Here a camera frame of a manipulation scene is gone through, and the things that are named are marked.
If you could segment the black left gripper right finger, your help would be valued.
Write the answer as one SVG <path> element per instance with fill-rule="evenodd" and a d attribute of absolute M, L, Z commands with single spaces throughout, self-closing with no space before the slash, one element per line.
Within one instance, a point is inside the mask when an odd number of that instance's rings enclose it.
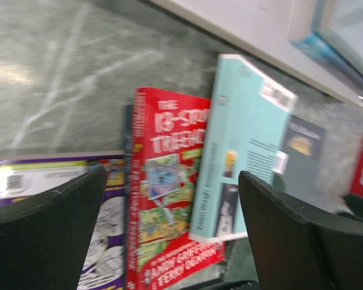
<path fill-rule="evenodd" d="M 363 218 L 330 213 L 247 171 L 240 203 L 261 289 L 363 289 Z"/>

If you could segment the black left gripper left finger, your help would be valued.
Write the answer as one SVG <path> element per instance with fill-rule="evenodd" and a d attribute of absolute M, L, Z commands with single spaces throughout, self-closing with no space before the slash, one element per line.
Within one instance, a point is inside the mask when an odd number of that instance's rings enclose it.
<path fill-rule="evenodd" d="M 0 289 L 76 289 L 106 187 L 97 166 L 0 208 Z"/>

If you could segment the purple 52-Storey Treehouse book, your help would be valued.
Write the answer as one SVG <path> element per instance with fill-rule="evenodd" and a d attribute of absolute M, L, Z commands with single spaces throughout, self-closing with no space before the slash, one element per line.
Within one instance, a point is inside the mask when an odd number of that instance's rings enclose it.
<path fill-rule="evenodd" d="M 123 289 L 124 156 L 0 158 L 0 289 Z"/>

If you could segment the teal paperback book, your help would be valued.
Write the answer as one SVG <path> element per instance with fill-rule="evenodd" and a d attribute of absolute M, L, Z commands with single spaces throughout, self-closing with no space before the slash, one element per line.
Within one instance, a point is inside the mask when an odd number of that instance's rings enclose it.
<path fill-rule="evenodd" d="M 238 54 L 221 54 L 211 97 L 189 238 L 213 243 L 247 236 L 238 176 L 271 183 L 297 97 Z"/>

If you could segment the red 13-Storey Treehouse book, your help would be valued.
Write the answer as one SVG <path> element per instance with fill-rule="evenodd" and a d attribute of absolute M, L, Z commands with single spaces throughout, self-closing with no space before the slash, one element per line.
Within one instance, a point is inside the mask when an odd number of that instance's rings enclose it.
<path fill-rule="evenodd" d="M 153 87 L 132 108 L 127 289 L 166 289 L 224 259 L 189 238 L 210 101 Z"/>

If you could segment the Little Women floral book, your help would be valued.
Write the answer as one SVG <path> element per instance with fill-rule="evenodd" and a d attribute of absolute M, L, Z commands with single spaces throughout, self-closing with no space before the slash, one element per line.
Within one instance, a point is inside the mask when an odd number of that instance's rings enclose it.
<path fill-rule="evenodd" d="M 128 277 L 128 222 L 129 222 L 129 193 L 130 193 L 130 183 L 131 183 L 131 158 L 132 158 L 132 116 L 133 116 L 133 105 L 125 106 L 125 122 L 124 122 L 124 146 L 125 146 L 125 211 L 124 211 L 124 278 L 123 278 L 123 288 L 127 287 L 127 277 Z"/>

